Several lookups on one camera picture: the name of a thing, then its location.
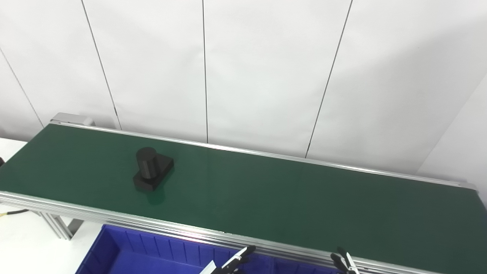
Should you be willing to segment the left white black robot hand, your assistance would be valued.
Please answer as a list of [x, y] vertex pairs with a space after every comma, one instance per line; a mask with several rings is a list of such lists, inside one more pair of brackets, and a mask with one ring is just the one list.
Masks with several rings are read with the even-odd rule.
[[200, 272], [200, 274], [241, 274], [240, 265], [249, 262], [249, 255], [257, 249], [255, 245], [248, 245], [235, 253], [223, 265], [217, 266], [214, 260], [210, 261]]

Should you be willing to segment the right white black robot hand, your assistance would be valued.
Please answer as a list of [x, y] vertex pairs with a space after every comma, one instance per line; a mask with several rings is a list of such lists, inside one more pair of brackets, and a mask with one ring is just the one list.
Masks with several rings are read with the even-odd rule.
[[344, 248], [338, 246], [336, 251], [338, 254], [331, 253], [330, 257], [338, 274], [360, 274], [352, 256]]

